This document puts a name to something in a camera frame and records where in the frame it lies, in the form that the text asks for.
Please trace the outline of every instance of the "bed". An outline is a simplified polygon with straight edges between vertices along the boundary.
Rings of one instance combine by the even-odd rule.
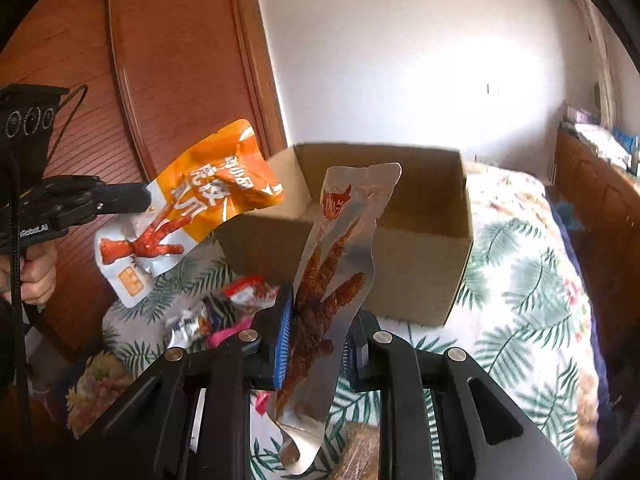
[[[601,402],[606,405],[598,399],[598,386],[603,397],[606,375],[591,304],[566,231],[554,217],[544,186],[532,176],[475,163],[466,165],[466,174],[474,248],[449,319],[435,329],[391,319],[381,319],[380,324],[416,348],[443,352],[456,345],[466,349],[558,448],[578,478],[590,478],[598,449],[598,407]],[[140,304],[128,309],[116,302],[104,317],[103,338],[106,351],[117,359],[101,354],[101,366],[107,371],[100,374],[92,374],[95,362],[89,362],[89,373],[68,397],[70,429],[81,434],[109,399],[126,387],[126,376],[135,378],[165,350],[168,316],[232,278],[219,245],[209,237],[180,265],[159,276],[154,291]],[[217,308],[225,326],[235,323],[231,307],[221,302]],[[104,388],[97,387],[111,377]],[[109,390],[111,384],[119,390]],[[111,393],[98,402],[96,392],[104,396],[105,390]],[[439,470],[428,393],[425,402]],[[301,478],[325,478],[340,460],[347,421],[376,425],[379,414],[378,392],[357,394],[340,377],[324,444]],[[252,409],[255,478],[286,476],[277,458],[280,442],[276,426]]]

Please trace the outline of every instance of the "triangular cutout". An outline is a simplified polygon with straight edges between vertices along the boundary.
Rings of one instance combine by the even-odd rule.
[[[520,423],[481,380],[473,378],[468,384],[487,444],[495,446],[505,440],[522,436],[523,429]]]

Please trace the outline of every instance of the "metal screw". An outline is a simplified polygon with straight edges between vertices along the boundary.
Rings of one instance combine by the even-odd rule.
[[[447,351],[449,359],[452,361],[462,362],[466,359],[466,352],[462,348],[453,347]]]
[[[242,330],[242,332],[238,334],[238,337],[245,343],[250,343],[251,341],[258,339],[258,333],[252,328],[247,328]]]
[[[180,348],[179,346],[174,346],[172,348],[169,348],[164,353],[164,358],[167,361],[179,361],[183,357],[184,357],[184,350],[182,348]]]
[[[373,339],[375,339],[377,342],[382,343],[382,344],[391,343],[391,340],[393,338],[394,337],[389,332],[385,332],[384,330],[378,330],[373,335]]]

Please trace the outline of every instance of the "wooden cabinet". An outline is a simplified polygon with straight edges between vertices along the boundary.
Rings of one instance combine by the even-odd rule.
[[[265,156],[282,149],[281,122],[271,120],[270,135],[264,132],[264,104],[271,116],[279,112],[268,95],[273,74],[253,3],[247,28],[239,0],[40,0],[0,54],[0,84],[89,86],[47,174],[152,180],[192,144],[240,118],[254,126]],[[71,108],[56,118],[53,139]],[[42,330],[72,350],[99,336],[114,300],[93,248],[95,231],[109,220],[58,241],[58,286]]]
[[[562,131],[556,166],[556,187],[585,227],[578,259],[607,354],[640,320],[640,181]]]

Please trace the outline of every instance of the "person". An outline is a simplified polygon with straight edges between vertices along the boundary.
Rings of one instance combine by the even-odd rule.
[[[25,303],[40,305],[49,301],[56,288],[57,257],[53,241],[27,248],[26,257],[20,261],[20,296]],[[0,254],[0,394],[14,380],[10,304],[10,260],[8,256]]]

